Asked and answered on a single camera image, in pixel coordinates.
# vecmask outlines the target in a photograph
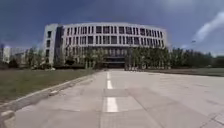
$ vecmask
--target lawn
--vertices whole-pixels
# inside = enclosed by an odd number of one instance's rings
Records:
[[[0,104],[91,73],[94,71],[0,70]]]
[[[224,68],[169,69],[169,70],[147,70],[147,71],[157,72],[157,73],[168,73],[168,74],[186,74],[186,75],[224,77]]]

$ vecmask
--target building facade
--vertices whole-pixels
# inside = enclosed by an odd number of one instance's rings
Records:
[[[4,47],[4,44],[0,44],[0,61],[3,61]]]
[[[10,61],[10,52],[11,52],[11,47],[5,46],[3,50],[3,61],[6,63],[9,63]]]
[[[165,29],[129,23],[83,23],[45,27],[43,48],[46,63],[73,57],[76,62],[99,50],[105,55],[104,63],[124,63],[131,47],[168,47]]]

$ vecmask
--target curb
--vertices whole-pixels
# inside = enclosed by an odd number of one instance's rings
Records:
[[[93,74],[79,77],[74,80],[67,81],[65,83],[62,83],[62,84],[59,84],[59,85],[56,85],[53,87],[49,87],[49,88],[46,88],[46,89],[43,89],[40,91],[36,91],[34,93],[28,94],[19,99],[10,101],[8,103],[4,103],[3,105],[0,105],[0,113],[5,112],[5,111],[17,111],[23,107],[28,106],[28,105],[35,104],[35,103],[39,102],[40,100],[49,97],[53,91],[58,92],[60,90],[66,89],[68,87],[72,87],[74,85],[71,85],[71,83],[77,84],[77,83],[84,81],[87,78],[91,77]]]

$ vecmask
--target white cloud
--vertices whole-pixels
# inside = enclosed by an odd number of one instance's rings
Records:
[[[205,23],[196,33],[194,40],[202,42],[212,31],[224,25],[224,12],[219,12],[216,17]]]
[[[187,49],[189,46],[187,45],[187,44],[183,44],[183,45],[181,45],[181,48],[182,49]]]

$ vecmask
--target road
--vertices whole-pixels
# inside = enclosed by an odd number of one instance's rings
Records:
[[[8,128],[224,128],[224,78],[109,70],[16,112]]]

